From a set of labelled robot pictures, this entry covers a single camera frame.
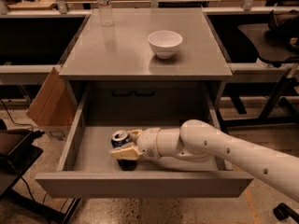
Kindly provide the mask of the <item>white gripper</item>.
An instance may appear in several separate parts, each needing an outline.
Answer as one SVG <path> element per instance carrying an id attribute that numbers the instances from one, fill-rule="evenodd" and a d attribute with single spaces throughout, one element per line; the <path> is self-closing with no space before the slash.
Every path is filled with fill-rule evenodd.
<path id="1" fill-rule="evenodd" d="M 133 142 L 113 148 L 109 154 L 116 160 L 137 161 L 142 154 L 145 159 L 159 160 L 161 155 L 157 148 L 157 138 L 160 130 L 160 128 L 130 130 L 128 133 Z"/>

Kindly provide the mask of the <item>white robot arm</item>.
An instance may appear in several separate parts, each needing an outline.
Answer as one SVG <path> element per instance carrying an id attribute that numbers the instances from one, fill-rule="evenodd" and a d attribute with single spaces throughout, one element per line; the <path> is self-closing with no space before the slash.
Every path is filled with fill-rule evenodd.
<path id="1" fill-rule="evenodd" d="M 123 142 L 110 150 L 116 160 L 171 157 L 200 162 L 213 155 L 299 201 L 299 158 L 235 138 L 201 120 L 190 119 L 171 129 L 120 130 L 111 139 Z"/>

